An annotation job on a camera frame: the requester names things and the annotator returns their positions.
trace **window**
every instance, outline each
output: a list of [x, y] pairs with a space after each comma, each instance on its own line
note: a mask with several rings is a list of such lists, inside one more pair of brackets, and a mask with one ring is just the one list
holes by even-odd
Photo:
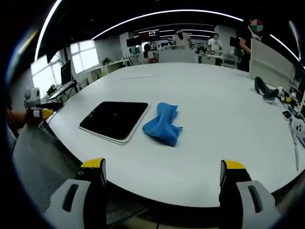
[[76, 74], [99, 64], [94, 41], [72, 44], [71, 54]]
[[52, 84], [61, 84], [61, 66], [59, 62], [59, 52], [57, 52], [50, 63], [47, 63], [47, 56], [39, 58], [31, 64], [34, 86], [40, 89], [41, 98], [47, 94], [47, 90]]

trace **blue towel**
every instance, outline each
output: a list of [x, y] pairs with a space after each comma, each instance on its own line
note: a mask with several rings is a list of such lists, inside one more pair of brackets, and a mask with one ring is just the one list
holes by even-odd
[[177, 107], [167, 103], [157, 105], [157, 117], [143, 125], [142, 130], [155, 140], [175, 146], [182, 127], [172, 125], [177, 116]]

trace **tablet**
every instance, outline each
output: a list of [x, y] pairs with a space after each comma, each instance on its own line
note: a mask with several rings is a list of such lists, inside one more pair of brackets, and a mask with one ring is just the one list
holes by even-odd
[[149, 108], [147, 103], [103, 102], [80, 123], [79, 128], [118, 144], [125, 144]]

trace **person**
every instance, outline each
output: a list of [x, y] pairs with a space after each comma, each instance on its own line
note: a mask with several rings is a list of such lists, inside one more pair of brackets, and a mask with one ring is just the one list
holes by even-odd
[[144, 63], [157, 63], [158, 59], [153, 56], [153, 52], [151, 51], [151, 45], [144, 45], [143, 59]]
[[[223, 44], [219, 40], [218, 33], [215, 33], [213, 38], [209, 39], [208, 51], [214, 55], [221, 55], [223, 53]], [[217, 66], [221, 66], [222, 62], [223, 62], [222, 59], [219, 59], [219, 58], [215, 59], [215, 65], [217, 65]]]
[[239, 45], [243, 49], [244, 54], [240, 60], [240, 63], [238, 64], [238, 69], [248, 72], [250, 69], [251, 38], [262, 41], [262, 37], [258, 33], [253, 32], [250, 25], [248, 25], [248, 27], [244, 30], [240, 31], [239, 37]]
[[193, 42], [187, 33], [178, 29], [176, 34], [173, 36], [174, 45], [183, 45], [186, 49], [190, 49], [193, 46]]

